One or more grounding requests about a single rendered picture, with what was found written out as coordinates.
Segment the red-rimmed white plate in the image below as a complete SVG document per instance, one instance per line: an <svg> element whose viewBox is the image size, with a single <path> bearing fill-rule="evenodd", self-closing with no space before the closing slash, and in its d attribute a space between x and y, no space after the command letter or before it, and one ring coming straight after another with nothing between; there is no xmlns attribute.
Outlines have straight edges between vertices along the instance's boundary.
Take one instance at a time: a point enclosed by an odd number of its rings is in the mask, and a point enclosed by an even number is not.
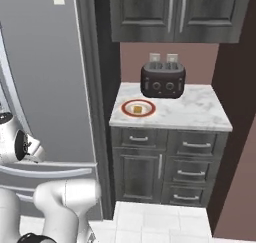
<svg viewBox="0 0 256 243"><path fill-rule="evenodd" d="M141 106L143 108L141 114L134 113L133 109L136 105ZM131 116L131 117L147 117L152 115L156 111L156 106L154 103L145 99L133 99L133 100L124 102L121 105L121 111L125 115Z"/></svg>

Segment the black toaster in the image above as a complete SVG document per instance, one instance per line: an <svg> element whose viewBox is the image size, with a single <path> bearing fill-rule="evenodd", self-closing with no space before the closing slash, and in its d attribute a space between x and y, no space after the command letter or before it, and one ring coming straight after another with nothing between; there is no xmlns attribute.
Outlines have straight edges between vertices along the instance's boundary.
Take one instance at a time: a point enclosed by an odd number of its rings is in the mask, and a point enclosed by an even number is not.
<svg viewBox="0 0 256 243"><path fill-rule="evenodd" d="M177 99L185 78L186 69L179 62L147 62L141 68L140 90L148 98Z"/></svg>

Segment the dark grey base cupboard door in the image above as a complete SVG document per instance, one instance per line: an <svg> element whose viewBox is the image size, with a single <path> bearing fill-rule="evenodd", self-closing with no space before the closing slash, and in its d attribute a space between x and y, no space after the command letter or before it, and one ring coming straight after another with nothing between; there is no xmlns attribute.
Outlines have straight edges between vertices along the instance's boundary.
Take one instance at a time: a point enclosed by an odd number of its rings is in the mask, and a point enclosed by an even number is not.
<svg viewBox="0 0 256 243"><path fill-rule="evenodd" d="M158 179L159 154L163 155ZM159 203L163 187L165 153L140 148L114 148L115 195L119 201Z"/></svg>

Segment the wide dark grey drawer front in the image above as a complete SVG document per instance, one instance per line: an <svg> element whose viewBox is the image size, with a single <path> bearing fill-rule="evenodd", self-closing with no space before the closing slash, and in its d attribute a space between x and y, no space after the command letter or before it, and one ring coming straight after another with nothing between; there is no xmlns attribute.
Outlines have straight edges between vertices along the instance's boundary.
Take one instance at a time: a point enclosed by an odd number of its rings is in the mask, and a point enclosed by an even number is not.
<svg viewBox="0 0 256 243"><path fill-rule="evenodd" d="M211 193L211 187L173 185L165 183L163 186L161 203L178 206L206 207L209 203ZM199 196L200 199L196 201L178 200L173 198L174 194L184 197Z"/></svg>
<svg viewBox="0 0 256 243"><path fill-rule="evenodd" d="M188 156L218 156L222 155L227 138L226 132L170 130L167 153ZM211 143L212 146L210 148L189 148L182 145L183 141L195 144Z"/></svg>
<svg viewBox="0 0 256 243"><path fill-rule="evenodd" d="M203 159L186 159L181 157L167 157L164 179L172 183L197 183L205 184L214 180L217 176L220 161ZM205 172L205 176L183 176L177 174L177 170L186 172Z"/></svg>

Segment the small dark grey drawer front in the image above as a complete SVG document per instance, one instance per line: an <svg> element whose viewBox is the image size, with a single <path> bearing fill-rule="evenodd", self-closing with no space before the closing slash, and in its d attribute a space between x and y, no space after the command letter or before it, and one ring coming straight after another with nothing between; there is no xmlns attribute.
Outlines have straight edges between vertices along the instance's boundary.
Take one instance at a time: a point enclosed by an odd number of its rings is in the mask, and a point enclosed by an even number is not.
<svg viewBox="0 0 256 243"><path fill-rule="evenodd" d="M163 129L146 128L111 128L112 144L114 147L165 149L167 131ZM148 141L136 142L129 139L134 137L148 137Z"/></svg>

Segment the grey steel fridge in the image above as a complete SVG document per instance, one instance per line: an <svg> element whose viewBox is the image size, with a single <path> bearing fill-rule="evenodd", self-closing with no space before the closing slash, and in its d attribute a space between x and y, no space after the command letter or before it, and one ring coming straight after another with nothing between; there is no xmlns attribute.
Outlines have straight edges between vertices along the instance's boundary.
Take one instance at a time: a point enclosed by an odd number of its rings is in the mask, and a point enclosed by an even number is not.
<svg viewBox="0 0 256 243"><path fill-rule="evenodd" d="M0 172L0 186L20 197L22 214L38 217L32 197L39 184L98 176L76 0L0 0L0 29L31 135L46 152L42 163L23 161L9 167L93 169L91 174L57 179ZM0 83L2 104L11 110L1 66Z"/></svg>

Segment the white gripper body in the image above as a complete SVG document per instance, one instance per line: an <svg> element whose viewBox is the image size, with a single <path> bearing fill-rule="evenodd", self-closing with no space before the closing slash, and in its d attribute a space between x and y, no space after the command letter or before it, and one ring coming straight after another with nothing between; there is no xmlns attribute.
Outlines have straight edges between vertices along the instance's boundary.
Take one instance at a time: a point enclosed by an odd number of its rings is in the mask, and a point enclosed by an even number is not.
<svg viewBox="0 0 256 243"><path fill-rule="evenodd" d="M41 142L32 136L27 135L27 154L25 159L35 163L40 163L44 162L45 158L46 153Z"/></svg>

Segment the dark grey wall cupboard door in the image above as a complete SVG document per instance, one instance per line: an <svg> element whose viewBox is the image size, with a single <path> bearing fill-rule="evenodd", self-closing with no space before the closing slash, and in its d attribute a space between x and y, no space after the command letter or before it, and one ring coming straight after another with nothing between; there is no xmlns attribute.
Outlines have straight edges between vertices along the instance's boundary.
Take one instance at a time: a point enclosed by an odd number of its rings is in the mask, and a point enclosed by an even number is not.
<svg viewBox="0 0 256 243"><path fill-rule="evenodd" d="M238 43L249 0L186 0L179 33L182 0L178 0L174 40L178 43Z"/></svg>
<svg viewBox="0 0 256 243"><path fill-rule="evenodd" d="M113 42L172 42L168 33L169 0L110 0Z"/></svg>

